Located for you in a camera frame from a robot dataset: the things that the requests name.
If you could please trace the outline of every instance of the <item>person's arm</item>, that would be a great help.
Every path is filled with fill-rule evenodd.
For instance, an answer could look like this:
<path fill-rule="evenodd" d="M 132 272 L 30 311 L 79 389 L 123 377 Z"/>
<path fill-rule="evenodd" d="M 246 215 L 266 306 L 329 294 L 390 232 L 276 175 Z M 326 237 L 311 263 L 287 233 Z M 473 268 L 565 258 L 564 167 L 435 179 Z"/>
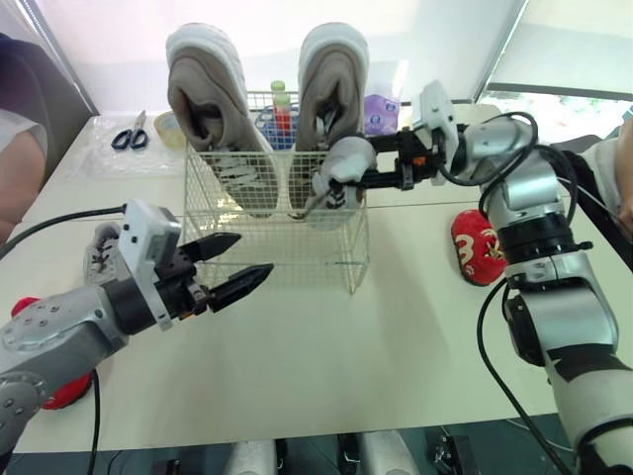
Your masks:
<path fill-rule="evenodd" d="M 17 134 L 0 151 L 0 244 L 37 198 L 44 173 L 45 154 L 30 132 Z"/>
<path fill-rule="evenodd" d="M 633 236 L 633 119 L 620 128 L 615 153 L 615 181 L 622 197 L 618 221 Z"/>

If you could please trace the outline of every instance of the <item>white sleeve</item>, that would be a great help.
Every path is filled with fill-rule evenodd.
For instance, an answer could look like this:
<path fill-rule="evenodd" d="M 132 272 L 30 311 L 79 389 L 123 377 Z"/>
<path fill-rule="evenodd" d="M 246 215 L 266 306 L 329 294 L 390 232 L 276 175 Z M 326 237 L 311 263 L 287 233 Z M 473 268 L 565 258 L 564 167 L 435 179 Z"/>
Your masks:
<path fill-rule="evenodd" d="M 22 132 L 30 132 L 46 155 L 46 129 L 25 117 L 0 109 L 0 152 Z"/>
<path fill-rule="evenodd" d="M 622 206 L 620 192 L 615 180 L 615 149 L 617 139 L 608 139 L 591 146 L 581 153 L 593 172 L 597 190 L 611 213 L 617 215 Z"/>

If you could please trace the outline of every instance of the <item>bottle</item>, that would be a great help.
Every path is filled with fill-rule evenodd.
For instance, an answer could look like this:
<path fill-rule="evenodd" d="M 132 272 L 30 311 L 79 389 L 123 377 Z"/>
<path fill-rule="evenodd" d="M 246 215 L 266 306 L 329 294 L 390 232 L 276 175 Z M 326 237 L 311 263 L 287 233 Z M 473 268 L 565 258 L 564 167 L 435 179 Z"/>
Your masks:
<path fill-rule="evenodd" d="M 291 130 L 290 95 L 286 92 L 286 84 L 284 81 L 273 81 L 270 83 L 270 89 L 273 93 L 273 111 L 277 130 L 289 134 Z"/>

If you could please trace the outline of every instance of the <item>shoe sole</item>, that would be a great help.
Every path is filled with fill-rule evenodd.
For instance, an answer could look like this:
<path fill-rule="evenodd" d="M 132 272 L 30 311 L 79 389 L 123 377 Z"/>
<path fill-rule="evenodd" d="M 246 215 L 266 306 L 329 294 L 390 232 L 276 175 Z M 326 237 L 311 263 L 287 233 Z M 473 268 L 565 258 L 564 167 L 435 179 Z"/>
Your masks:
<path fill-rule="evenodd" d="M 369 68 L 369 49 L 367 40 L 355 28 L 345 23 L 326 23 L 308 33 L 301 46 L 299 56 L 299 102 L 301 103 L 304 75 L 308 65 L 320 50 L 332 45 L 342 45 L 351 49 L 361 62 L 360 77 L 367 78 Z"/>
<path fill-rule="evenodd" d="M 244 106 L 244 110 L 248 110 L 244 71 L 239 54 L 225 32 L 203 23 L 190 23 L 180 27 L 167 39 L 167 62 L 170 68 L 182 48 L 199 48 L 219 60 L 236 86 L 239 94 L 237 99 Z"/>

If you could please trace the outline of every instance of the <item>green bottle cap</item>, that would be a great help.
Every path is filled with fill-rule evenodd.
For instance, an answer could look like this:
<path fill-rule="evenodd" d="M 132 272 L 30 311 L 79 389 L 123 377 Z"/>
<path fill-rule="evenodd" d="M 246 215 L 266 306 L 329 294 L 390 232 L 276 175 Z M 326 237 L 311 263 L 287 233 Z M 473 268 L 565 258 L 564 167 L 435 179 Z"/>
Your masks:
<path fill-rule="evenodd" d="M 273 81 L 270 83 L 270 89 L 273 92 L 282 92 L 286 90 L 286 83 L 284 81 Z"/>

